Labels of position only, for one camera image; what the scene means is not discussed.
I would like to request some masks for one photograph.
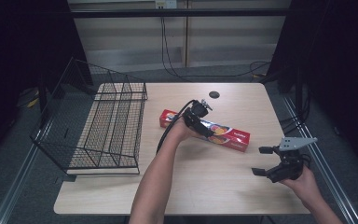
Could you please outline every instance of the wooden table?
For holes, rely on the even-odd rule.
[[[276,146],[283,132],[263,85],[255,83],[147,83],[140,175],[79,175],[63,182],[54,205],[57,214],[128,215],[139,182],[164,129],[158,118],[164,109],[180,110],[189,100],[205,99],[213,111],[205,117],[251,134],[242,153],[196,138],[183,142],[176,154],[167,215],[307,214],[286,186],[252,174],[252,167],[272,168],[279,157],[258,148]],[[210,91],[220,97],[212,99]]]

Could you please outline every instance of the human arm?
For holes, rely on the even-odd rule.
[[[307,166],[304,166],[303,173],[298,179],[285,179],[281,183],[293,190],[319,224],[342,224],[324,200],[316,184],[315,176]]]
[[[187,128],[183,118],[175,122],[139,184],[132,203],[130,224],[163,223],[171,192],[176,149],[182,141],[196,135]]]

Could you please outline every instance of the wire dish rack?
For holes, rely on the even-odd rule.
[[[68,175],[139,174],[146,99],[141,79],[72,59],[31,139]]]

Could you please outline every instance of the forearm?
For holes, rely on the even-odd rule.
[[[145,171],[131,209],[130,223],[162,223],[172,186],[173,162],[180,140],[168,134]]]
[[[327,202],[321,198],[317,203],[306,204],[318,224],[342,224]]]

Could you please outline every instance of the human hand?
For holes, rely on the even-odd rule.
[[[280,183],[292,189],[304,206],[309,210],[313,206],[317,206],[315,204],[324,200],[316,184],[313,172],[305,165],[303,167],[302,175],[298,179],[284,179],[280,181]]]
[[[184,141],[189,137],[199,137],[200,134],[196,133],[192,129],[188,128],[185,124],[185,119],[183,117],[179,118],[174,124],[172,129],[169,132],[169,135],[175,136],[180,141]]]

